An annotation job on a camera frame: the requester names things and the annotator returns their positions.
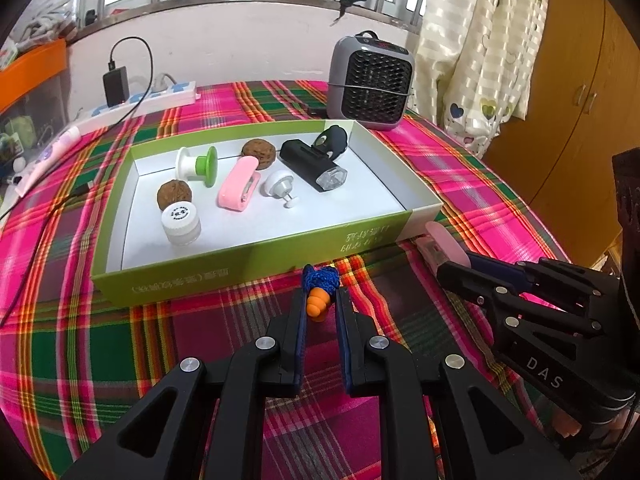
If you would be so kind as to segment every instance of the cardboard box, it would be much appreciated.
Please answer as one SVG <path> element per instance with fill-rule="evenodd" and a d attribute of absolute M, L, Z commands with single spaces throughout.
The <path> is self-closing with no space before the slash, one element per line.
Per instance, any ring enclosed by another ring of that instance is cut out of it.
<path fill-rule="evenodd" d="M 343 186 L 319 193 L 296 177 L 292 209 L 267 196 L 262 183 L 284 168 L 276 159 L 244 212 L 216 205 L 218 189 L 249 139 L 279 150 L 289 139 L 311 144 L 332 124 L 349 147 L 336 164 L 348 171 Z M 200 237 L 172 246 L 161 224 L 156 193 L 175 178 L 177 151 L 218 151 L 213 188 L 190 181 L 202 223 Z M 132 146 L 114 181 L 98 232 L 92 280 L 114 304 L 131 306 L 244 283 L 415 237 L 442 202 L 395 153 L 355 121 L 279 121 L 214 128 Z"/>

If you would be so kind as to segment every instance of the walnut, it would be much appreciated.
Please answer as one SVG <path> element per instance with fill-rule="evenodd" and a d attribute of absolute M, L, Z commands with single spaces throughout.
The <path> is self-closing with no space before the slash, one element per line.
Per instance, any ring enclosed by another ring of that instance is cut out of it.
<path fill-rule="evenodd" d="M 191 202 L 192 197 L 189 184 L 183 180 L 170 180 L 158 189 L 158 207 L 164 211 L 176 202 Z"/>
<path fill-rule="evenodd" d="M 276 160 L 276 148 L 263 139 L 251 139 L 242 147 L 242 155 L 258 159 L 258 170 L 266 170 Z"/>

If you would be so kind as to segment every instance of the wooden cabinet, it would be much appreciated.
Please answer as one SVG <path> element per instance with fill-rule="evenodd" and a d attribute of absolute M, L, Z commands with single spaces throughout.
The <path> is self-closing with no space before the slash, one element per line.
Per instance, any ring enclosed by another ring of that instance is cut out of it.
<path fill-rule="evenodd" d="M 500 127 L 483 161 L 531 203 L 567 144 L 591 87 L 605 0 L 549 0 L 527 120 Z"/>
<path fill-rule="evenodd" d="M 620 232 L 611 157 L 640 146 L 640 51 L 606 3 L 600 60 L 584 110 L 530 203 L 569 257 L 591 266 Z"/>
<path fill-rule="evenodd" d="M 577 264 L 620 232 L 611 157 L 640 146 L 640 51 L 606 0 L 549 0 L 527 119 L 484 158 Z"/>

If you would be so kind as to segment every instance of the cabinet handle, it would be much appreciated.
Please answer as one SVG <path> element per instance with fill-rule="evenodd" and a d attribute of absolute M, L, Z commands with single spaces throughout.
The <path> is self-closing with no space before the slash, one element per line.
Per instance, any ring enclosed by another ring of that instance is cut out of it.
<path fill-rule="evenodd" d="M 598 97 L 598 93 L 594 92 L 593 94 L 589 94 L 589 96 L 587 97 L 587 103 L 584 104 L 585 106 L 585 110 L 584 113 L 586 113 L 587 115 L 589 115 L 591 113 L 591 109 L 593 108 L 593 102 L 596 100 L 596 97 Z"/>
<path fill-rule="evenodd" d="M 587 85 L 582 85 L 575 92 L 574 106 L 580 106 L 580 102 L 582 101 L 582 96 L 584 95 L 584 91 L 587 89 Z"/>

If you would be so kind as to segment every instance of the plaid tablecloth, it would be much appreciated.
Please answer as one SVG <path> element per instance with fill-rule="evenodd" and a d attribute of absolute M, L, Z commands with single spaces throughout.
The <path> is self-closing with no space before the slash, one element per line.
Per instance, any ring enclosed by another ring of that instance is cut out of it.
<path fill-rule="evenodd" d="M 289 309 L 300 285 L 300 273 L 292 272 L 133 308 L 110 304 L 94 288 L 89 268 L 97 228 L 114 170 L 132 143 L 305 119 L 302 104 L 324 103 L 326 84 L 239 82 L 200 91 L 193 105 L 136 118 L 108 136 L 85 137 L 78 157 L 11 214 L 0 235 L 0 314 L 37 251 L 18 308 L 0 332 L 0 408 L 50 478 L 181 359 L 222 358 L 262 335 L 271 316 Z M 408 113 L 395 130 L 375 134 L 440 196 L 438 220 L 469 249 L 508 262 L 564 258 L 520 198 L 432 124 Z M 98 186 L 58 211 L 34 247 L 52 205 L 95 178 Z M 482 313 L 438 287 L 411 241 L 334 264 L 356 309 L 373 316 L 381 333 L 415 352 L 463 354 L 542 428 L 535 408 L 540 394 L 494 360 Z M 307 341 L 299 398 L 268 402 L 263 478 L 379 478 L 378 403 L 343 392 L 332 316 L 311 323 Z"/>

